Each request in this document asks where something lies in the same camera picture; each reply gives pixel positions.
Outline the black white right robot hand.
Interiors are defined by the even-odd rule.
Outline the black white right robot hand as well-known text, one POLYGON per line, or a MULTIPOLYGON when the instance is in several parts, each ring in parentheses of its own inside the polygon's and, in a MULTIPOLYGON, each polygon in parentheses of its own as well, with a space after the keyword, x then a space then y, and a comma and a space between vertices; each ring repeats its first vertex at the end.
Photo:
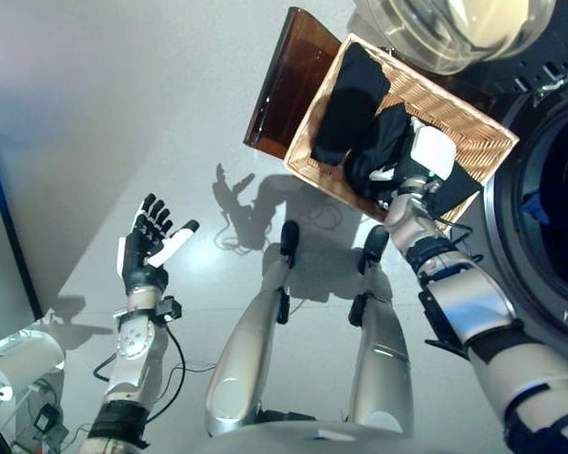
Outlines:
POLYGON ((455 142, 440 129, 408 121, 403 128, 378 132, 375 145, 382 164, 371 170, 368 187, 377 192, 393 190, 409 178, 446 181, 456 157, 455 142))

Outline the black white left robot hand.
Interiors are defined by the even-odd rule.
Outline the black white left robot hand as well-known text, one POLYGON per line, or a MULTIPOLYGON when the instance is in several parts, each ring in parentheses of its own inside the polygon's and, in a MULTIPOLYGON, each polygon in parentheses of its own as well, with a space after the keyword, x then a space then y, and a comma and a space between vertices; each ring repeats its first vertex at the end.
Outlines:
POLYGON ((190 219, 172 233, 170 210, 155 194, 139 204, 129 233, 117 242, 116 273, 127 295, 144 287, 163 292, 169 283, 165 264, 198 231, 200 223, 190 219))

